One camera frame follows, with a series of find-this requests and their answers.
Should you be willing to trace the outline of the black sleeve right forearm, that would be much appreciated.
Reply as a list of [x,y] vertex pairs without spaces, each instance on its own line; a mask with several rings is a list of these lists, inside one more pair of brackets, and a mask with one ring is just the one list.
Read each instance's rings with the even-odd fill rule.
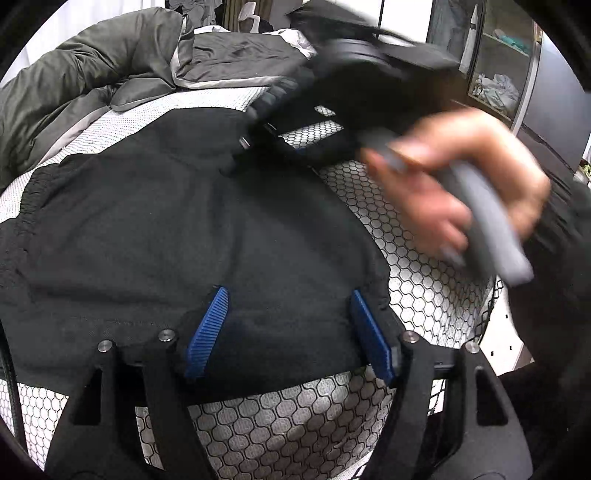
[[523,427],[569,427],[590,415],[590,190],[526,172],[507,180],[533,279],[508,291],[533,361],[502,380]]

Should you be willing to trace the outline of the right hand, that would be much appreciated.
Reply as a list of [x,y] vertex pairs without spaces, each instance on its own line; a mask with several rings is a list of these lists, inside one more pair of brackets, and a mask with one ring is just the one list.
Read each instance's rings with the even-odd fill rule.
[[440,260],[468,248],[472,212],[433,172],[456,160],[473,162],[497,190],[523,240],[532,234],[550,195],[550,179],[526,146],[502,122],[478,109],[426,117],[389,148],[406,164],[404,172],[390,168],[369,148],[363,148],[361,158],[400,213],[415,248]]

